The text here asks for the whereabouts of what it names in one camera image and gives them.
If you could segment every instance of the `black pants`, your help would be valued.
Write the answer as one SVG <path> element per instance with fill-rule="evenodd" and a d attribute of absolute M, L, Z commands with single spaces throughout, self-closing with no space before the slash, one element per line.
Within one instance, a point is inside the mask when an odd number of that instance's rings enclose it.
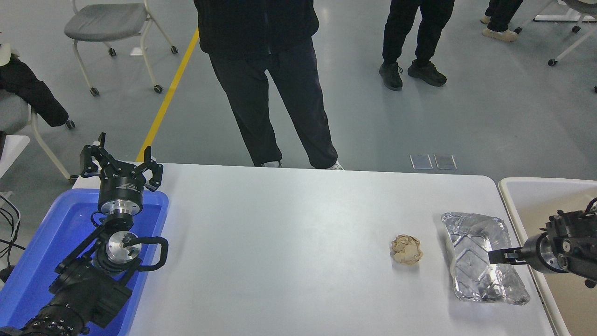
<path fill-rule="evenodd" d="M 255 166 L 282 159 L 269 120 L 269 83 L 265 70 L 280 92 L 311 165 L 325 169 L 336 163 L 338 154 L 330 137 L 310 38 L 287 51 L 258 59 L 212 55 L 210 59 Z"/>
<path fill-rule="evenodd" d="M 485 15 L 491 16 L 487 29 L 495 32 L 508 30 L 508 23 L 521 6 L 522 0 L 490 0 Z"/>
<path fill-rule="evenodd" d="M 425 62 L 435 54 L 442 29 L 452 16 L 454 0 L 392 0 L 390 15 L 383 34 L 382 56 L 386 63 L 393 63 L 402 54 L 402 46 L 413 27 L 417 9 L 423 21 L 418 27 L 415 55 Z"/>
<path fill-rule="evenodd" d="M 48 86 L 14 55 L 6 65 L 0 66 L 0 88 L 21 97 L 52 127 L 64 125 L 69 119 Z"/>

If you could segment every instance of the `blue plastic bin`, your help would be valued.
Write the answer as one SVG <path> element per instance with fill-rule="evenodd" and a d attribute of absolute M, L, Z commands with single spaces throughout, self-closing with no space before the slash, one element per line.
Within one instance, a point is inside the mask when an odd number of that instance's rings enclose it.
<path fill-rule="evenodd" d="M 56 266 L 95 229 L 90 216 L 97 210 L 99 190 L 73 189 L 60 195 L 50 207 L 39 229 L 0 291 L 0 326 L 20 329 L 53 297 L 48 291 L 58 276 Z M 168 197 L 159 191 L 143 194 L 143 210 L 134 217 L 136 235 L 160 236 Z M 152 263 L 156 246 L 143 246 L 143 265 Z M 126 335 L 133 322 L 148 272 L 136 272 L 127 286 L 131 298 L 106 329 L 88 323 L 91 336 Z"/>

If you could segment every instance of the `foil container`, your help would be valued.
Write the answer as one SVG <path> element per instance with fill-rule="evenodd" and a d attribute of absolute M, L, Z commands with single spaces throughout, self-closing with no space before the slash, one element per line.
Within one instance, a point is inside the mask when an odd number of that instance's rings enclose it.
<path fill-rule="evenodd" d="M 442 214 L 442 222 L 448 231 L 446 247 L 458 299 L 520 306 L 529 302 L 512 265 L 489 263 L 488 251 L 512 247 L 504 221 L 476 213 L 447 212 Z"/>

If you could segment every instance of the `yellow floor line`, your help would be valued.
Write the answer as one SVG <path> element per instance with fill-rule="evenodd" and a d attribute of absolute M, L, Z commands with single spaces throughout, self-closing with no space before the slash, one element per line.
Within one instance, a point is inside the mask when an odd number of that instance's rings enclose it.
<path fill-rule="evenodd" d="M 153 120 L 153 124 L 151 125 L 151 128 L 149 129 L 149 133 L 147 133 L 147 136 L 145 137 L 145 141 L 143 141 L 143 145 L 141 146 L 141 149 L 139 150 L 139 154 L 137 155 L 137 159 L 136 159 L 137 162 L 143 161 L 143 153 L 145 152 L 145 147 L 151 146 L 153 139 L 155 138 L 155 135 L 158 132 L 159 126 L 162 123 L 162 120 L 164 119 L 164 115 L 166 114 L 166 111 L 168 110 L 168 106 L 170 105 L 170 102 L 172 101 L 174 92 L 176 91 L 176 88 L 179 86 L 180 78 L 183 76 L 184 70 L 186 69 L 186 66 L 189 63 L 190 56 L 193 54 L 193 50 L 195 49 L 195 46 L 197 45 L 198 39 L 199 39 L 199 28 L 197 28 L 197 30 L 195 31 L 195 34 L 193 35 L 193 38 L 190 40 L 189 46 L 187 48 L 186 53 L 184 54 L 183 60 L 182 60 L 182 62 L 180 62 L 179 69 L 176 70 L 174 79 L 172 80 L 172 83 L 170 84 L 170 88 L 168 89 L 168 92 L 166 93 L 166 96 L 164 97 L 162 106 L 160 106 L 158 114 L 155 116 L 155 119 Z"/>

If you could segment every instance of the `chair caster wheel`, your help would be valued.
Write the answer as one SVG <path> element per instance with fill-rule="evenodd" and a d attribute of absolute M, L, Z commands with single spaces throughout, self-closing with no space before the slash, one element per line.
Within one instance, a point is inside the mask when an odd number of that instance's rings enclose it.
<path fill-rule="evenodd" d="M 71 175 L 69 179 L 70 185 L 75 184 L 76 180 L 79 178 L 79 175 Z"/>
<path fill-rule="evenodd" d="M 72 130 L 75 128 L 75 123 L 72 120 L 67 120 L 64 124 L 67 129 Z"/>

